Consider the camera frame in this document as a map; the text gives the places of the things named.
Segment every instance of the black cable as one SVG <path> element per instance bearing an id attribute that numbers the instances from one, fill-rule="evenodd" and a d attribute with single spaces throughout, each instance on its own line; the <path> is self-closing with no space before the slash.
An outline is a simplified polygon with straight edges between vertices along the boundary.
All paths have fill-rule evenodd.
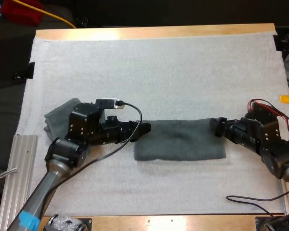
<path id="1" fill-rule="evenodd" d="M 254 206 L 260 208 L 261 210 L 263 210 L 266 214 L 270 215 L 271 217 L 274 217 L 272 213 L 270 213 L 268 210 L 266 210 L 265 208 L 261 207 L 260 205 L 258 205 L 258 204 L 256 204 L 256 203 L 233 200 L 233 199 L 230 199 L 229 197 L 230 197 L 230 196 L 226 196 L 226 199 L 227 199 L 228 201 L 233 201 L 233 202 L 242 203 L 242 204 L 247 204 L 247 205 L 254 205 Z"/>
<path id="2" fill-rule="evenodd" d="M 238 201 L 238 200 L 234 200 L 234 199 L 231 199 L 231 198 L 239 198 L 239 199 L 246 199 L 246 200 L 253 200 L 253 201 L 274 201 L 274 200 L 277 200 L 285 195 L 289 194 L 289 191 L 288 192 L 285 192 L 277 197 L 273 197 L 273 198 L 270 198 L 270 199 L 260 199 L 260 198 L 254 198 L 254 197 L 246 197 L 246 196 L 235 196 L 235 195 L 230 195 L 230 196 L 226 196 L 226 199 L 228 201 L 233 201 L 233 202 L 237 202 L 237 203 L 242 203 L 242 204 L 248 204 L 248 205 L 254 205 L 260 209 L 262 209 L 264 212 L 266 212 L 268 215 L 272 216 L 273 217 L 273 214 L 270 213 L 268 210 L 266 210 L 265 208 L 261 207 L 260 205 L 256 204 L 256 203 L 252 203 L 252 202 L 247 202 L 247 201 Z"/>
<path id="3" fill-rule="evenodd" d="M 62 185 L 64 182 L 68 181 L 69 179 L 71 179 L 73 176 L 77 175 L 78 173 L 80 173 L 82 170 L 84 170 L 85 168 L 87 168 L 88 166 L 90 166 L 91 164 L 95 163 L 95 162 L 98 162 L 98 161 L 101 161 L 101 160 L 104 160 L 110 156 L 112 156 L 113 154 L 117 153 L 118 151 L 120 151 L 122 148 L 124 148 L 130 141 L 131 139 L 134 137 L 136 131 L 138 130 L 139 126 L 141 125 L 142 123 L 142 120 L 143 120 L 143 115 L 140 111 L 139 108 L 137 108 L 136 106 L 130 104 L 130 103 L 125 103 L 125 102 L 122 102 L 121 103 L 122 105 L 127 105 L 129 107 L 132 107 L 134 108 L 138 113 L 139 113 L 139 122 L 137 124 L 137 126 L 135 127 L 133 133 L 130 135 L 130 137 L 120 146 L 118 147 L 117 149 L 113 150 L 111 153 L 107 154 L 107 155 L 104 155 L 100 158 L 96 158 L 90 162 L 88 162 L 87 164 L 85 164 L 84 166 L 82 166 L 80 169 L 78 169 L 76 172 L 74 172 L 73 174 L 71 174 L 69 177 L 65 178 L 63 181 L 61 181 L 60 183 L 58 183 L 57 185 L 53 186 L 47 193 L 46 195 L 46 198 L 48 197 L 48 195 L 55 189 L 57 189 L 60 185 Z"/>

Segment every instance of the red wire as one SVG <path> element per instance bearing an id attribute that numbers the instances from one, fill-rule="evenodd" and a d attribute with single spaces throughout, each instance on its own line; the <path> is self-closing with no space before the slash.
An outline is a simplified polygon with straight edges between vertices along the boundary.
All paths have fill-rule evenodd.
<path id="1" fill-rule="evenodd" d="M 285 120 L 285 122 L 286 122 L 287 129 L 288 129 L 288 132 L 289 132 L 289 122 L 288 122 L 288 119 L 287 119 L 284 115 L 282 115 L 282 114 L 280 114 L 279 112 L 273 110 L 270 106 L 268 106 L 268 105 L 266 105 L 266 104 L 263 104 L 263 103 L 259 103 L 259 102 L 257 102 L 256 100 L 251 100 L 251 101 L 249 101 L 249 103 L 248 103 L 248 108 L 249 108 L 250 110 L 252 109 L 252 106 L 251 106 L 251 103 L 252 103 L 252 102 L 257 103 L 257 104 L 261 105 L 262 107 L 268 109 L 270 112 L 272 112 L 272 113 L 274 113 L 274 114 L 282 117 L 282 118 Z"/>

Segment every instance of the wooden board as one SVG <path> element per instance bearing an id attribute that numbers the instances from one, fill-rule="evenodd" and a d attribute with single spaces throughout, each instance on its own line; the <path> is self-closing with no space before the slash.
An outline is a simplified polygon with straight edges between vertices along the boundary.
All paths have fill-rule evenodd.
<path id="1" fill-rule="evenodd" d="M 275 31 L 274 24 L 165 26 L 37 30 L 36 37 L 54 40 L 120 40 Z M 257 215 L 96 216 L 94 231 L 255 231 Z M 43 218 L 39 231 L 48 222 Z"/>
<path id="2" fill-rule="evenodd" d="M 259 215 L 96 216 L 93 231 L 256 231 Z M 39 231 L 47 224 L 43 218 Z"/>
<path id="3" fill-rule="evenodd" d="M 275 31 L 274 24 L 233 24 L 211 26 L 158 26 L 37 30 L 36 37 L 55 40 L 120 40 L 204 35 L 234 35 Z"/>

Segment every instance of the folded gray cloth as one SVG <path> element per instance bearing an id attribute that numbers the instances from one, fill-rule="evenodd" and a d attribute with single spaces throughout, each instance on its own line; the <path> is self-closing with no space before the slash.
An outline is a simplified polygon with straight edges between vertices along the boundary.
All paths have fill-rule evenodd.
<path id="1" fill-rule="evenodd" d="M 81 103 L 79 99 L 71 99 L 45 115 L 47 126 L 44 130 L 51 140 L 58 137 L 64 138 L 66 136 L 68 132 L 69 114 L 79 103 Z"/>
<path id="2" fill-rule="evenodd" d="M 135 143 L 135 160 L 192 161 L 225 158 L 223 140 L 210 131 L 209 121 L 144 121 L 151 124 L 151 132 Z"/>

